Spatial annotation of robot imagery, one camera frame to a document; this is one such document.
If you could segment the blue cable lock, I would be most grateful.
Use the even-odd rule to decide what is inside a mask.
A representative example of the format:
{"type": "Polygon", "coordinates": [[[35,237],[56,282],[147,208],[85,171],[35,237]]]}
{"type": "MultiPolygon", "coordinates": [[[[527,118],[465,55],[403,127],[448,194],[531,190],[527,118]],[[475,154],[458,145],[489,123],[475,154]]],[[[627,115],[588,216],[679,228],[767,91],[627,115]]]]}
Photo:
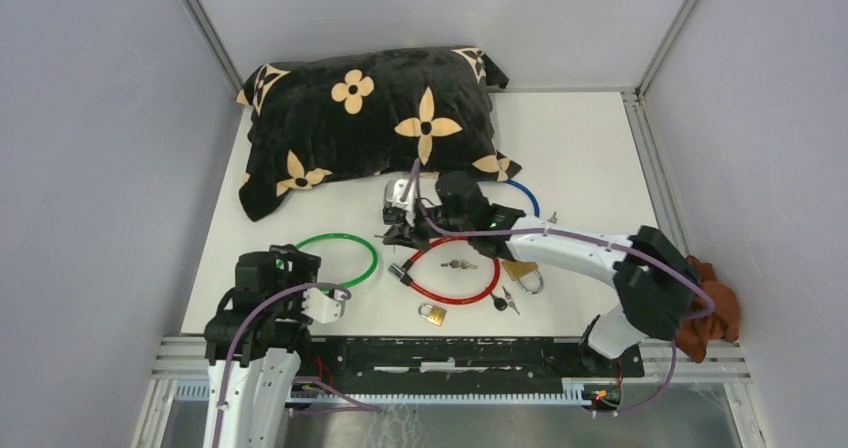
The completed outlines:
{"type": "Polygon", "coordinates": [[[519,183],[519,182],[512,180],[512,179],[506,180],[505,183],[508,184],[509,186],[513,187],[513,188],[518,189],[521,193],[523,193],[527,197],[528,201],[531,204],[534,216],[538,217],[541,214],[539,202],[538,202],[536,196],[533,194],[533,192],[529,188],[527,188],[524,184],[519,183]]]}

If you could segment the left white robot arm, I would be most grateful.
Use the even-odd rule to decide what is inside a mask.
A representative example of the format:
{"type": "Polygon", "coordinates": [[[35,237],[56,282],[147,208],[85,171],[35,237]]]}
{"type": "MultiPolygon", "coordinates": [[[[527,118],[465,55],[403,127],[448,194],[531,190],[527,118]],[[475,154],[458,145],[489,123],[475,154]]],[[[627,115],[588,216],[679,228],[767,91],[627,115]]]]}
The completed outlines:
{"type": "Polygon", "coordinates": [[[234,285],[203,332],[204,446],[275,446],[292,381],[315,359],[303,303],[320,266],[320,257],[293,245],[238,258],[234,285]]]}

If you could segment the large brass padlock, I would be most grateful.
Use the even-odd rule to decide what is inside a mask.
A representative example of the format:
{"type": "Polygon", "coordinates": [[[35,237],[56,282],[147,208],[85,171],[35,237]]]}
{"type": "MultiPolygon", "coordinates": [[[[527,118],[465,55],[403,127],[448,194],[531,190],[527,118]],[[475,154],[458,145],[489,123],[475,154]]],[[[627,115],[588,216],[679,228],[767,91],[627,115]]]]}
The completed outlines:
{"type": "Polygon", "coordinates": [[[535,262],[502,260],[501,265],[510,279],[528,295],[538,295],[544,290],[544,279],[535,262]]]}

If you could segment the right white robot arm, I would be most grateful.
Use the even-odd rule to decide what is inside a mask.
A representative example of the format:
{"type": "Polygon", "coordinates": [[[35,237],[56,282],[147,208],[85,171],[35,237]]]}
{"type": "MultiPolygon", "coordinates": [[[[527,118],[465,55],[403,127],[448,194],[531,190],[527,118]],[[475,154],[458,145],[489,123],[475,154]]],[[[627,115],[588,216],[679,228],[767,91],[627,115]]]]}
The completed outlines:
{"type": "Polygon", "coordinates": [[[439,204],[427,207],[417,178],[388,182],[384,244],[425,249],[437,237],[462,238],[485,257],[549,265],[614,289],[617,304],[589,324],[577,350],[580,368],[591,376],[606,374],[646,339],[675,340],[692,316],[697,274],[656,228],[642,226],[634,235],[567,230],[490,202],[463,172],[440,176],[436,192],[439,204]]]}

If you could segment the red cable lock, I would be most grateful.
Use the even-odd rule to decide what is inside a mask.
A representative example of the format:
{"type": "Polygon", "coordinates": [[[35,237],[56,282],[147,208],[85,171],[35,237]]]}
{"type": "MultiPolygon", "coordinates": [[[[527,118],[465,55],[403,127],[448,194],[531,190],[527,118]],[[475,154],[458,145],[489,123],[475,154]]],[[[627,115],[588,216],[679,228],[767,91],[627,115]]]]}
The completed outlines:
{"type": "Polygon", "coordinates": [[[492,276],[488,284],[482,288],[478,293],[474,295],[464,296],[464,297],[450,297],[442,294],[435,293],[431,290],[428,290],[421,284],[419,284],[411,275],[410,270],[415,266],[415,264],[430,250],[436,249],[442,245],[450,244],[450,243],[458,243],[458,242],[466,242],[466,237],[443,237],[439,239],[432,240],[428,247],[423,250],[416,251],[413,255],[407,258],[402,264],[392,263],[388,271],[398,279],[398,281],[417,292],[418,294],[424,296],[430,301],[453,305],[453,306],[463,306],[463,305],[471,305],[482,301],[483,299],[490,297],[494,290],[497,288],[501,276],[501,267],[499,262],[496,259],[492,259],[492,276]]]}

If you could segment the green cable lock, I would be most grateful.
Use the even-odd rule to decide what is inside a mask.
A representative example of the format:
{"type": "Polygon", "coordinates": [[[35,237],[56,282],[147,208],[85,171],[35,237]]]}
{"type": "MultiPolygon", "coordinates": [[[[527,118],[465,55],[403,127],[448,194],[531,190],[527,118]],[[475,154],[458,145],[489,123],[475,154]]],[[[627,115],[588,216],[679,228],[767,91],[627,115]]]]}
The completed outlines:
{"type": "Polygon", "coordinates": [[[339,287],[346,289],[353,288],[363,284],[375,274],[380,264],[380,255],[376,247],[366,239],[354,234],[344,232],[317,234],[294,244],[293,248],[301,250],[302,248],[309,247],[314,244],[336,241],[351,242],[363,247],[370,256],[370,262],[368,267],[361,274],[343,282],[333,282],[333,285],[338,285],[339,287]]]}

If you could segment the small brass padlock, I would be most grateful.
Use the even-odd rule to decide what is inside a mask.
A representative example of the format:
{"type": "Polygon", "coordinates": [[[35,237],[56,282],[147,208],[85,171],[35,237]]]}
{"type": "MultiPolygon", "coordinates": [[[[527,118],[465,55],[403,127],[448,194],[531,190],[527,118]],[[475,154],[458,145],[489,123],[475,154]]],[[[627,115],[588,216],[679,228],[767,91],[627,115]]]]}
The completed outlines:
{"type": "Polygon", "coordinates": [[[447,315],[444,307],[432,304],[420,304],[417,312],[422,319],[435,326],[442,326],[447,315]]]}

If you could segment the black padlock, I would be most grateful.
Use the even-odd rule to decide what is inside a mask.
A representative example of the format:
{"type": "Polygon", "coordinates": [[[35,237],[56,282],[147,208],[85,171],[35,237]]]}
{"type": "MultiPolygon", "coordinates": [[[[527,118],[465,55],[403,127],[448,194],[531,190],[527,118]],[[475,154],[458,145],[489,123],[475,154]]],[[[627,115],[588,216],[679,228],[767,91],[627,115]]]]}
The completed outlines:
{"type": "Polygon", "coordinates": [[[384,207],[382,219],[386,225],[397,225],[405,221],[405,211],[397,207],[384,207]]]}

